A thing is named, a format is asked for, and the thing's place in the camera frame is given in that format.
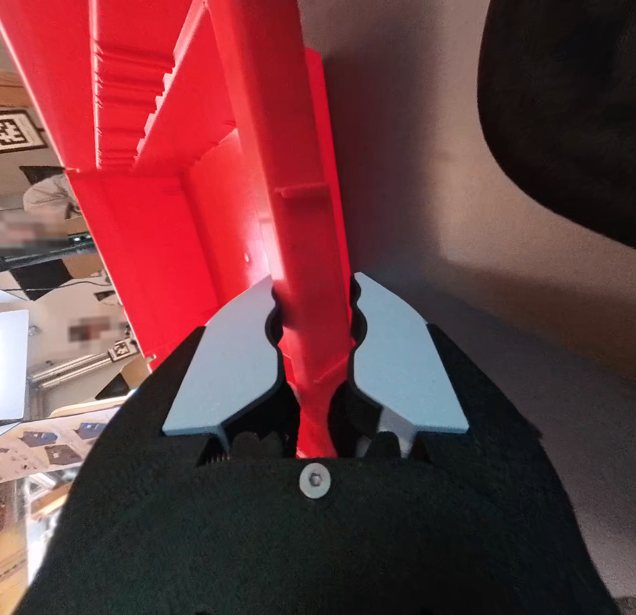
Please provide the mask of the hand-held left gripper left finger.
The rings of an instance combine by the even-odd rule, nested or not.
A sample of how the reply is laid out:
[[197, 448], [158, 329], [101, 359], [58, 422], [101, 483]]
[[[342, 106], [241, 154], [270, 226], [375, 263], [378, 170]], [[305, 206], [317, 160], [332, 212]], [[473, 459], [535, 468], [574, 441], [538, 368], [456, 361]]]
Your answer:
[[231, 424], [281, 384], [282, 356], [268, 325], [277, 312], [270, 275], [219, 309], [163, 422], [163, 434], [230, 437]]

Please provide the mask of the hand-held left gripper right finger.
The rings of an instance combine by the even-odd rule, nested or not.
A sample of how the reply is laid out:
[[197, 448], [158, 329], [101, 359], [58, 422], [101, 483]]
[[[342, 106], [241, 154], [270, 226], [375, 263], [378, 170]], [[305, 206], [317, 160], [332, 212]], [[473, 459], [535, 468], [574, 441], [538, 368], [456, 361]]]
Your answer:
[[371, 405], [371, 434], [466, 434], [469, 423], [427, 321], [407, 302], [362, 272], [352, 277], [353, 313], [361, 339], [351, 382]]

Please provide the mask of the red plastic bin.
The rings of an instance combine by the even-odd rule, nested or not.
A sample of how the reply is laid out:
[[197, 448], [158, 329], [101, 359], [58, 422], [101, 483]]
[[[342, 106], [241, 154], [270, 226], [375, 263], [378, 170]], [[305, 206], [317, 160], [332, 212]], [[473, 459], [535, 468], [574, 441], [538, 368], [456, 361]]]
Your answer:
[[1, 0], [1, 33], [150, 370], [270, 275], [298, 452], [334, 457], [350, 267], [298, 0]]

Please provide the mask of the instruction sign on stand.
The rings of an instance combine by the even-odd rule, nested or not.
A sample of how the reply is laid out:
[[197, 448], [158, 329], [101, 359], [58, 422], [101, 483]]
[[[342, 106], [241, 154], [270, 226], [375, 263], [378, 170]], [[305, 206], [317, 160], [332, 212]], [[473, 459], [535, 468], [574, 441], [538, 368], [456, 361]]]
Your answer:
[[119, 409], [2, 427], [1, 483], [80, 466]]

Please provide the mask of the person's black printed shirt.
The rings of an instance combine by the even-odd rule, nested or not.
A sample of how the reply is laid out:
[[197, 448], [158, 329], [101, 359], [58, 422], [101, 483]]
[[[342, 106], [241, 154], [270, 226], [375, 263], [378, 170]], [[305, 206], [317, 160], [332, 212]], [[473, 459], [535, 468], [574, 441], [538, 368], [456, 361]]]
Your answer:
[[635, 0], [490, 0], [478, 113], [528, 197], [635, 248]]

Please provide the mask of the small framed marker tag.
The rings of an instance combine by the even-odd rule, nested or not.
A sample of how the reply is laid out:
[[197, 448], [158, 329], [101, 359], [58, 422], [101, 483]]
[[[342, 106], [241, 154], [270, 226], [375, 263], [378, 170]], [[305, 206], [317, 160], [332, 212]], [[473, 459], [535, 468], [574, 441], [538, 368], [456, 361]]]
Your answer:
[[48, 144], [25, 109], [1, 109], [1, 154], [46, 149]]

